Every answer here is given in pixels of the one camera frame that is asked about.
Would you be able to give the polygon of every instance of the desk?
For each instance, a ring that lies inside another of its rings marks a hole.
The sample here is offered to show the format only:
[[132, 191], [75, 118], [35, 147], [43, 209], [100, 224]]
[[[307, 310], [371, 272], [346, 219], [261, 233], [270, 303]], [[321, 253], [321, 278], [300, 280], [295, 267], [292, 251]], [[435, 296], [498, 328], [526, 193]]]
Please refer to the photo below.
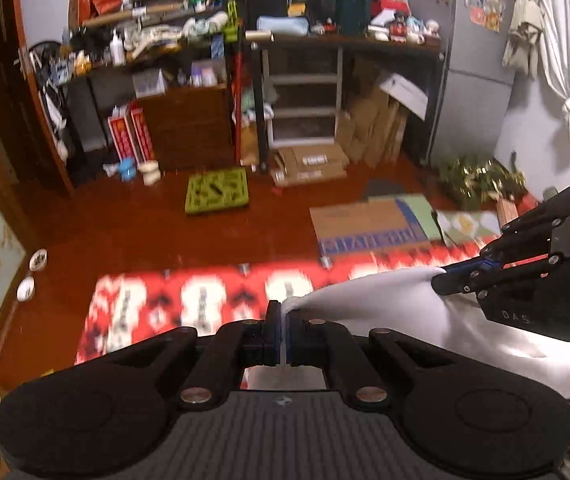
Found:
[[[250, 67], [252, 72], [252, 84], [254, 86], [254, 106], [256, 111], [256, 130], [258, 132], [259, 160], [261, 171], [268, 170], [269, 141], [263, 113], [263, 76], [261, 53], [271, 47], [300, 49], [328, 48], [342, 49], [351, 53], [372, 53], [391, 57], [408, 57], [414, 60], [426, 60], [430, 65], [430, 74], [433, 77], [442, 65], [444, 59], [440, 48], [425, 45], [409, 45], [396, 41], [377, 41], [364, 37], [348, 37], [336, 34], [326, 36], [274, 36], [273, 40], [248, 41], [245, 40], [245, 49], [249, 50]], [[435, 112], [434, 96], [430, 96], [428, 117]]]

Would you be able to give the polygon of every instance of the green board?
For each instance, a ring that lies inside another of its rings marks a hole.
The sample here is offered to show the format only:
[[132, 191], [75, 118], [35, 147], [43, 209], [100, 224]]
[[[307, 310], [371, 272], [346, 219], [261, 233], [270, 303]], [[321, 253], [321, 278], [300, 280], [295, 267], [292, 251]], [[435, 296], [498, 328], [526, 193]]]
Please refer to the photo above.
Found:
[[197, 174], [187, 186], [185, 212], [209, 213], [249, 203], [247, 173], [243, 168]]

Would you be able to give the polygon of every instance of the ribbed gray panel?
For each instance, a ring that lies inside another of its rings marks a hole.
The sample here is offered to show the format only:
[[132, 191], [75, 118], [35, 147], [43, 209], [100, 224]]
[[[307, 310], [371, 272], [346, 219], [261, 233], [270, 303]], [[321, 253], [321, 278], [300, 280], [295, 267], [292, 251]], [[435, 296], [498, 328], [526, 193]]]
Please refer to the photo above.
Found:
[[[11, 473], [6, 480], [34, 478]], [[456, 479], [411, 451], [388, 418], [348, 408], [337, 392], [234, 392], [216, 410], [182, 416], [155, 452], [137, 465], [106, 477], [107, 480], [362, 478]], [[544, 480], [556, 477], [548, 475]]]

